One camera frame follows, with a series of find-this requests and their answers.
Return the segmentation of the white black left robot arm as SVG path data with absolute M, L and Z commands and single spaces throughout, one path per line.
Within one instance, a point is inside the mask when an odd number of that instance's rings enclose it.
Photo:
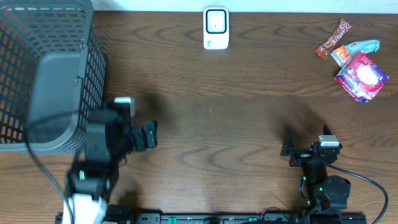
M 131 103 L 107 103 L 89 115 L 84 159 L 75 156 L 65 178 L 67 200 L 59 223 L 132 223 L 131 212 L 109 200 L 120 162 L 157 146 L 158 123 L 133 127 L 131 110 Z

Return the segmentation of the small orange snack box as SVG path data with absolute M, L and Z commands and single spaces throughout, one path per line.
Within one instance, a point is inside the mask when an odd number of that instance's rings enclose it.
M 338 47 L 330 55 L 341 68 L 352 58 L 352 53 L 345 45 Z

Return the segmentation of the red purple snack packet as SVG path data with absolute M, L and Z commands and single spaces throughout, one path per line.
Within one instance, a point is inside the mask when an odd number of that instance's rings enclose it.
M 371 101 L 389 76 L 364 52 L 353 56 L 334 80 L 358 102 Z

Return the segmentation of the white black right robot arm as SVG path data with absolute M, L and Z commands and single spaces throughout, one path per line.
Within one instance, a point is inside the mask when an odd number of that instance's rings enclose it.
M 300 193 L 308 203 L 296 216 L 297 223 L 343 222 L 341 213 L 347 209 L 351 182 L 338 175 L 328 175 L 326 168 L 337 160 L 342 148 L 328 126 L 323 127 L 323 134 L 308 149 L 297 148 L 292 130 L 286 130 L 280 154 L 290 158 L 289 166 L 302 168 Z

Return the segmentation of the red orange candy bar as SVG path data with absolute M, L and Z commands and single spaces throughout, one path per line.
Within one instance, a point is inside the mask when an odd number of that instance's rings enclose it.
M 340 19 L 340 23 L 334 33 L 317 49 L 315 53 L 322 59 L 326 60 L 331 54 L 336 43 L 352 28 L 352 26 L 344 19 Z

